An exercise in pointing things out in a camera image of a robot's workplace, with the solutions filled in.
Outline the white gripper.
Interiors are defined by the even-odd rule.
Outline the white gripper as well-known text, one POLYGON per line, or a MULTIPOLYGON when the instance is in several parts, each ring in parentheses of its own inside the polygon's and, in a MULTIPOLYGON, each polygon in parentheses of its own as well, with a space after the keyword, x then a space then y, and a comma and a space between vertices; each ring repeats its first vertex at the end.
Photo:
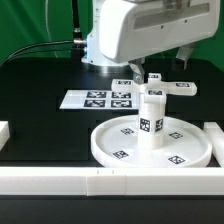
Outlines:
POLYGON ((194 42, 211 35, 211 0, 106 0, 100 12, 100 51, 115 63, 129 62, 137 84, 144 83, 143 57, 181 46, 172 69, 184 71, 194 42))

